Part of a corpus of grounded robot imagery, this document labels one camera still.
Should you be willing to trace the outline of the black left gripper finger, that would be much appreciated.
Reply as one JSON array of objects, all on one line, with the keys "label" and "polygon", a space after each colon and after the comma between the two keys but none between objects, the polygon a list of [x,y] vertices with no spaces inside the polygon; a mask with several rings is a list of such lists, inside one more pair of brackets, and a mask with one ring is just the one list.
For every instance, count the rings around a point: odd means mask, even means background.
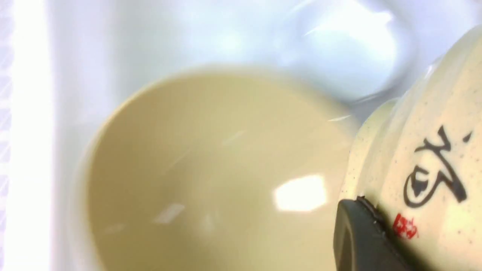
[{"label": "black left gripper finger", "polygon": [[337,205],[333,252],[337,271],[413,271],[389,238],[380,211],[365,197]]}]

